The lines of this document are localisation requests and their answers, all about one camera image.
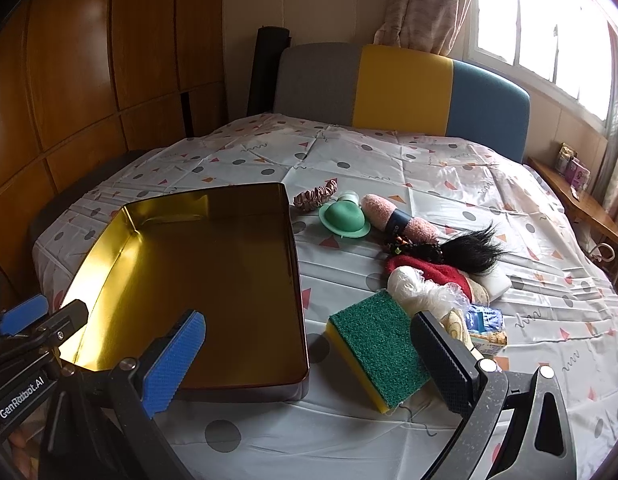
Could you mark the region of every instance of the gold box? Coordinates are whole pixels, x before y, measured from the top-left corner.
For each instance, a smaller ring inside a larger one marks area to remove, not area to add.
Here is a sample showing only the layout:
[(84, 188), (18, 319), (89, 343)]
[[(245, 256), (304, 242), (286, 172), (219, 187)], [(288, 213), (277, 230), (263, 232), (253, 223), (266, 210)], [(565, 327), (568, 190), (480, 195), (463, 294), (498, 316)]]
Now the gold box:
[(309, 362), (289, 203), (283, 184), (170, 194), (124, 206), (106, 227), (62, 305), (89, 322), (62, 358), (105, 370), (140, 357), (193, 308), (206, 339), (180, 397), (300, 399)]

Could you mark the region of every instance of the red knit fabric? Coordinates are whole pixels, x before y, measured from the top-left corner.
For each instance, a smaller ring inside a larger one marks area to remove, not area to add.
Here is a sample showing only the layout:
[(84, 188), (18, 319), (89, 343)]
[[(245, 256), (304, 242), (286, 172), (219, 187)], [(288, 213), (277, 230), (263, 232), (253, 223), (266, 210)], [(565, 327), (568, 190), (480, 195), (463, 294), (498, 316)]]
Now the red knit fabric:
[(464, 295), (469, 298), (469, 301), (473, 301), (469, 282), (467, 282), (467, 279), (461, 275), (460, 271), (455, 267), (449, 265), (430, 264), (429, 262), (419, 260), (413, 256), (400, 254), (399, 256), (389, 258), (384, 266), (384, 270), (387, 274), (391, 274), (395, 269), (401, 266), (408, 266), (421, 270), (425, 280), (431, 280), (438, 285), (457, 283), (460, 285)]

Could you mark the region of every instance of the multicolored headboard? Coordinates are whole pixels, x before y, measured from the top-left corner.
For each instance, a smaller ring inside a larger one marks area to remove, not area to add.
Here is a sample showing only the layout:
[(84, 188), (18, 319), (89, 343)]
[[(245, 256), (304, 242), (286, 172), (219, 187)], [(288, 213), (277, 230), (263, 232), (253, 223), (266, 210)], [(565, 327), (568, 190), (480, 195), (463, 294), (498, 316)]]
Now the multicolored headboard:
[(520, 162), (529, 95), (491, 72), (406, 48), (310, 43), (282, 53), (276, 113), (461, 137)]

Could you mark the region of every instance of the green scouring pad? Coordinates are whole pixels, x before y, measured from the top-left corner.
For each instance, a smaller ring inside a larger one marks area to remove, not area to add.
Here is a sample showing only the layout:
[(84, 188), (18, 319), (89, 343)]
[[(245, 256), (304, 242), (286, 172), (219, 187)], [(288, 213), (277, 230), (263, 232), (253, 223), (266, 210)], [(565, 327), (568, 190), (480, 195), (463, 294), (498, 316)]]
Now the green scouring pad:
[(429, 379), (411, 344), (410, 319), (386, 290), (329, 317), (326, 333), (381, 413)]

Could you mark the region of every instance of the bedside table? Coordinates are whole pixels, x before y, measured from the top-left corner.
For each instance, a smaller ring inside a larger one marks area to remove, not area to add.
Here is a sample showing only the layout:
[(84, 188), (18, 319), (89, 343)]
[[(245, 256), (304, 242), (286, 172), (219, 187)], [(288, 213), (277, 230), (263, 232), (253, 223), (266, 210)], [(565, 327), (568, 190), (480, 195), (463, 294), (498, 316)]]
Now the bedside table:
[(553, 189), (553, 192), (562, 202), (569, 220), (586, 222), (593, 230), (618, 244), (618, 226), (589, 193), (579, 191), (580, 200), (576, 200), (571, 194), (570, 185), (557, 171), (531, 157), (529, 157), (528, 163)]

